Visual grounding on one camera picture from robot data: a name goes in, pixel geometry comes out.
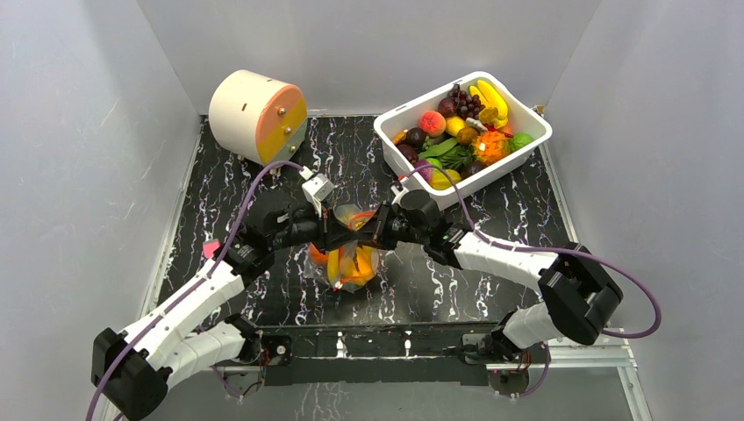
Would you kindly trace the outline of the clear zip bag orange zipper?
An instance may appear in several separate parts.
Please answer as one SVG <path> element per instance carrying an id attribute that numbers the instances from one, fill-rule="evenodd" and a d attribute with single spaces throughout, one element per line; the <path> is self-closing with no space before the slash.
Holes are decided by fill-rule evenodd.
<path id="1" fill-rule="evenodd" d="M 333 212 L 335 216 L 338 218 L 340 222 L 343 224 L 347 224 L 348 220 L 355 214 L 361 213 L 366 210 L 362 210 L 358 206 L 354 204 L 347 204 L 347 205 L 341 205 L 335 209 L 333 209 Z M 328 281 L 327 273 L 326 273 L 326 266 L 321 267 L 316 264 L 314 264 L 311 259 L 308 256 L 308 249 L 306 258 L 304 261 L 304 266 L 302 269 L 302 275 L 305 278 L 309 278 L 318 282 L 321 282 L 325 284 L 326 286 L 331 287 L 334 291 L 346 291 L 349 293 L 354 293 L 355 291 L 361 289 L 364 287 L 367 283 L 363 285 L 358 285 L 351 283 L 347 280 L 348 276 L 348 267 L 350 266 L 351 260 L 354 257 L 354 251 L 355 248 L 360 245 L 358 242 L 350 242 L 345 244 L 344 246 L 338 248 L 340 250 L 340 272 L 341 272 L 341 281 L 342 285 L 338 289 L 334 289 Z"/>

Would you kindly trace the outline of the yellow toy pepper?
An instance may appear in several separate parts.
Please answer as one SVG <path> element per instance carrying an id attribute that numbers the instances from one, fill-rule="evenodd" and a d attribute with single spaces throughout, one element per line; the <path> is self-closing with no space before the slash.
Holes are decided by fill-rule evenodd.
<path id="1" fill-rule="evenodd" d="M 376 276 L 378 266 L 378 251 L 372 247 L 358 246 L 355 248 L 354 257 L 348 267 L 347 280 L 363 285 Z"/>

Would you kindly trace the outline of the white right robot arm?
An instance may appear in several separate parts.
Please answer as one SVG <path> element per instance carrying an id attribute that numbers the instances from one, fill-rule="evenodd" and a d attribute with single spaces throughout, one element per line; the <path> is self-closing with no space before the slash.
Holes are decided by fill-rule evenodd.
<path id="1" fill-rule="evenodd" d="M 490 333 L 463 336 L 457 352 L 469 363 L 515 363 L 531 346 L 552 339 L 590 346 L 623 299 L 619 286 L 577 243 L 555 252 L 521 251 L 516 243 L 456 224 L 421 190 L 381 204 L 351 228 L 364 246 L 419 244 L 439 264 L 501 276 L 540 296 L 540 303 L 509 312 Z"/>

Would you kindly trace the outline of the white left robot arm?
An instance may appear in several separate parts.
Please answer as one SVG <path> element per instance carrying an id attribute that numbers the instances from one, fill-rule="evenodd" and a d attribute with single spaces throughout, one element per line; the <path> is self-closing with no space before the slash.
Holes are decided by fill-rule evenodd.
<path id="1" fill-rule="evenodd" d="M 96 390 L 87 419 L 106 397 L 129 420 L 149 416 L 175 385 L 225 360 L 266 366 L 273 345 L 260 327 L 232 315 L 203 332 L 197 327 L 243 292 L 284 248 L 312 244 L 324 252 L 357 241 L 357 224 L 316 199 L 267 214 L 259 226 L 239 221 L 204 266 L 174 295 L 116 332 L 106 328 L 93 344 Z"/>

